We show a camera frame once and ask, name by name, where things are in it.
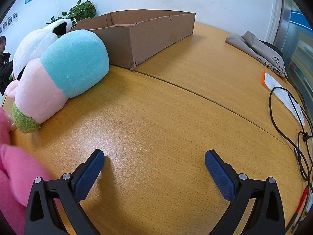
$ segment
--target blue gripper pad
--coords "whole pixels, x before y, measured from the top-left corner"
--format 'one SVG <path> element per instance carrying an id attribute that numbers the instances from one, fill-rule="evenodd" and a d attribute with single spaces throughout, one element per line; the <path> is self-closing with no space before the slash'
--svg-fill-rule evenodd
<path id="1" fill-rule="evenodd" d="M 235 199 L 235 185 L 230 177 L 210 151 L 205 153 L 204 162 L 223 198 L 232 202 Z"/>
<path id="2" fill-rule="evenodd" d="M 104 153 L 99 150 L 75 183 L 75 200 L 82 201 L 87 197 L 103 166 Z"/>

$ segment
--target black jacket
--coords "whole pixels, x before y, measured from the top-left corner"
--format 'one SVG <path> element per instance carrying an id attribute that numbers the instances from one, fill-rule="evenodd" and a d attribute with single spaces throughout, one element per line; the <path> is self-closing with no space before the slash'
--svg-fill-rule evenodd
<path id="1" fill-rule="evenodd" d="M 2 96 L 10 83 L 9 77 L 13 70 L 13 61 L 9 62 L 10 55 L 10 53 L 0 54 L 0 93 Z"/>

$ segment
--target green fuzzy hair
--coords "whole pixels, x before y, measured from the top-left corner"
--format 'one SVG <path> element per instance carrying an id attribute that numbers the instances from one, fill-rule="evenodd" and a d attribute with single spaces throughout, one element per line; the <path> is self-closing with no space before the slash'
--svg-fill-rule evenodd
<path id="1" fill-rule="evenodd" d="M 15 122 L 16 127 L 22 133 L 31 133 L 40 128 L 40 125 L 37 124 L 34 119 L 31 117 L 25 116 L 15 105 L 15 102 L 12 105 L 12 118 Z"/>

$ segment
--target photo on wall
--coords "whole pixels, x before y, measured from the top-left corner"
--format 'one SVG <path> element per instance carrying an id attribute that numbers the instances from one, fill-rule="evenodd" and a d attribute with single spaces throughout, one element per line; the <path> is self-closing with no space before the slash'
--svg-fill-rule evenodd
<path id="1" fill-rule="evenodd" d="M 15 13 L 13 15 L 13 22 L 15 23 L 16 21 L 18 21 L 18 14 L 17 13 Z"/>
<path id="2" fill-rule="evenodd" d="M 2 24 L 2 30 L 5 32 L 7 30 L 7 21 Z"/>
<path id="3" fill-rule="evenodd" d="M 9 17 L 7 20 L 8 27 L 11 27 L 13 25 L 13 16 Z"/>

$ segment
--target stuffed animal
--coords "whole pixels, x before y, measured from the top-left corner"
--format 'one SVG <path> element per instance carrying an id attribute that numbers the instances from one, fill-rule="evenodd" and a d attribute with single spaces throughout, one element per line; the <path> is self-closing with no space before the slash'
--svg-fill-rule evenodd
<path id="1" fill-rule="evenodd" d="M 60 19 L 26 35 L 13 57 L 13 79 L 20 80 L 27 63 L 40 58 L 58 36 L 66 34 L 71 27 L 70 19 Z"/>
<path id="2" fill-rule="evenodd" d="M 36 177 L 51 180 L 38 161 L 10 145 L 9 120 L 0 108 L 0 210 L 17 235 L 24 234 L 26 206 Z"/>
<path id="3" fill-rule="evenodd" d="M 15 125 L 24 133 L 39 129 L 69 98 L 87 91 L 108 71 L 108 53 L 95 33 L 76 30 L 61 36 L 26 65 L 20 80 L 8 85 Z"/>

